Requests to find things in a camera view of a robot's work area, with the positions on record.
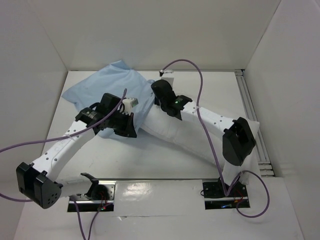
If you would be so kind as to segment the white pillow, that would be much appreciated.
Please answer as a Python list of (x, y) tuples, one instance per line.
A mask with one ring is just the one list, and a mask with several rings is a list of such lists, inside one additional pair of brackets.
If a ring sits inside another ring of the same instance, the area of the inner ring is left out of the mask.
[[(214, 156), (205, 131), (198, 118), (195, 122), (181, 121), (170, 117), (159, 106), (153, 105), (141, 127), (148, 134), (174, 144), (200, 158), (214, 162)], [(223, 144), (220, 136), (209, 133), (221, 167), (224, 183), (231, 185), (236, 175), (243, 169), (228, 163), (223, 157)]]

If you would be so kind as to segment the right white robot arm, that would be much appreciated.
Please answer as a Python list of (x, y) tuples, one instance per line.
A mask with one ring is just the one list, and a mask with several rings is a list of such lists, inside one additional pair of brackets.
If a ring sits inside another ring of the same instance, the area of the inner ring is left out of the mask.
[(200, 124), (214, 148), (210, 134), (222, 142), (222, 156), (227, 169), (221, 169), (216, 163), (220, 175), (218, 190), (223, 196), (230, 196), (236, 189), (236, 182), (241, 175), (241, 167), (256, 146), (249, 122), (239, 117), (232, 119), (212, 112), (197, 105), (195, 101), (185, 95), (176, 95), (170, 83), (160, 79), (151, 85), (155, 96), (155, 103), (172, 118), (193, 124)]

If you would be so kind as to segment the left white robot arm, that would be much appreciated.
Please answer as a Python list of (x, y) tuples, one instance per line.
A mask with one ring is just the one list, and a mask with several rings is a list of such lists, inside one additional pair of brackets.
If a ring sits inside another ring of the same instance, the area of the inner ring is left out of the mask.
[(105, 93), (101, 101), (82, 109), (61, 140), (32, 163), (22, 162), (16, 168), (19, 191), (43, 209), (63, 197), (97, 197), (99, 180), (91, 174), (82, 172), (72, 180), (59, 180), (58, 176), (81, 147), (104, 129), (121, 137), (136, 138), (133, 109), (138, 103), (134, 97)]

